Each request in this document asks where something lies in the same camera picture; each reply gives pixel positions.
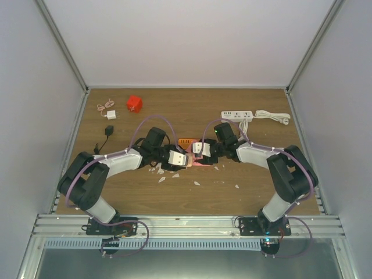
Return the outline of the orange power strip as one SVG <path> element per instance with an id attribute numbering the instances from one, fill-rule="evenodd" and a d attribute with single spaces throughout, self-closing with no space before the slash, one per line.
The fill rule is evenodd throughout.
<path id="1" fill-rule="evenodd" d="M 188 149 L 193 143 L 195 142 L 198 142 L 199 140 L 198 139 L 194 139 L 194 138 L 180 138 L 178 140 L 178 145 L 186 150 Z"/>

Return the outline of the pink triangular plug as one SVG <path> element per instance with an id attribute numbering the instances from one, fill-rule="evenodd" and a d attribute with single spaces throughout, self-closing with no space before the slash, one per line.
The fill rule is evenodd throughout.
<path id="1" fill-rule="evenodd" d="M 187 153 L 192 153 L 195 156 L 195 159 L 194 159 L 194 162 L 193 162 L 192 166 L 211 166 L 211 165 L 203 164 L 203 156 L 198 155 L 198 154 L 194 154 L 191 150 L 191 146 L 188 149 L 186 149 L 186 151 L 187 151 Z"/>

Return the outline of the white power strip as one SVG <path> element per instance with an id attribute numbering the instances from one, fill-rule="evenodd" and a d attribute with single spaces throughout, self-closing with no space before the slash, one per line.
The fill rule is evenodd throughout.
<path id="1" fill-rule="evenodd" d="M 247 111 L 222 111 L 222 119 L 228 119 L 234 123 L 242 122 L 246 120 L 251 122 L 253 120 L 253 113 L 250 110 Z"/>

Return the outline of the red cube socket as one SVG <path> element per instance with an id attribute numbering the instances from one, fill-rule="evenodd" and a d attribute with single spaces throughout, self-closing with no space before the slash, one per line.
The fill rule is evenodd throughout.
<path id="1" fill-rule="evenodd" d="M 126 102 L 127 110 L 130 112 L 139 113 L 142 106 L 142 98 L 139 96 L 131 95 Z"/>

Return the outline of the black power adapter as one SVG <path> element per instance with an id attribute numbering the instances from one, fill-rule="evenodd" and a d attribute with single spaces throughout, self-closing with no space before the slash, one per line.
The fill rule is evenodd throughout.
<path id="1" fill-rule="evenodd" d="M 113 126 L 109 125 L 105 128 L 105 135 L 107 137 L 110 137 L 113 134 L 113 132 L 114 132 L 114 127 Z"/>

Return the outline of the white usb charger plug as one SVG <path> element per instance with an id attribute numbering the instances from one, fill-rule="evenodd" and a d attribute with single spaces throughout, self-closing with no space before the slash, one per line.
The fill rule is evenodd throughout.
<path id="1" fill-rule="evenodd" d="M 119 118 L 119 114 L 117 113 L 116 110 L 109 110 L 109 111 L 106 112 L 105 117 L 108 120 L 114 120 L 114 119 L 118 119 Z"/>

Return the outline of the wooden round-cornered block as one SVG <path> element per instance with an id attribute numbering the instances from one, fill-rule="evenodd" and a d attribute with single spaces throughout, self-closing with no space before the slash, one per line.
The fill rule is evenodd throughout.
<path id="1" fill-rule="evenodd" d="M 186 167 L 192 167 L 192 164 L 194 162 L 195 156 L 192 153 L 186 154 L 187 156 L 187 164 Z"/>

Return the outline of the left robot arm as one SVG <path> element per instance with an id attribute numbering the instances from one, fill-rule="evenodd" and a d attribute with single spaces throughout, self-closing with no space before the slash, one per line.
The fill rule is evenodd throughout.
<path id="1" fill-rule="evenodd" d="M 118 232 L 119 213 L 102 197 L 106 180 L 125 171 L 141 169 L 160 163 L 166 170 L 178 171 L 187 164 L 186 151 L 177 144 L 163 144 L 165 131 L 153 127 L 146 137 L 115 153 L 92 155 L 81 152 L 73 160 L 58 183 L 58 191 L 80 210 L 99 222 L 107 235 Z"/>

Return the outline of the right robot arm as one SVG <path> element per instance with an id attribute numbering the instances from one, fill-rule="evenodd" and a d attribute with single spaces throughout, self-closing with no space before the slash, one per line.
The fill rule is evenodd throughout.
<path id="1" fill-rule="evenodd" d="M 249 163 L 267 169 L 270 173 L 274 195 L 257 214 L 257 228 L 263 235 L 271 235 L 284 222 L 295 205 L 309 199 L 314 194 L 319 179 L 310 163 L 296 145 L 276 148 L 259 145 L 247 135 L 243 139 L 233 132 L 233 122 L 225 120 L 214 127 L 217 140 L 202 137 L 201 149 L 196 154 L 202 156 L 202 164 L 215 164 L 220 157 L 238 163 Z"/>

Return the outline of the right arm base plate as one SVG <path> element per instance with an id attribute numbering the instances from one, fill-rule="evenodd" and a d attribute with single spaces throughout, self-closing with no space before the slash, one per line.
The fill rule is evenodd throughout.
<path id="1" fill-rule="evenodd" d="M 258 217 L 238 216 L 234 220 L 234 225 L 239 229 L 241 236 L 271 237 L 292 234 L 289 221 L 284 221 L 283 218 L 271 223 Z"/>

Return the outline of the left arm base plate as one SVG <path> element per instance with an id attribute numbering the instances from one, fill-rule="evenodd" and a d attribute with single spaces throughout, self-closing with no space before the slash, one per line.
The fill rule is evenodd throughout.
<path id="1" fill-rule="evenodd" d="M 130 237 L 137 234 L 137 217 L 115 217 L 109 225 L 102 225 L 89 219 L 81 229 L 87 235 L 108 235 L 111 237 Z"/>

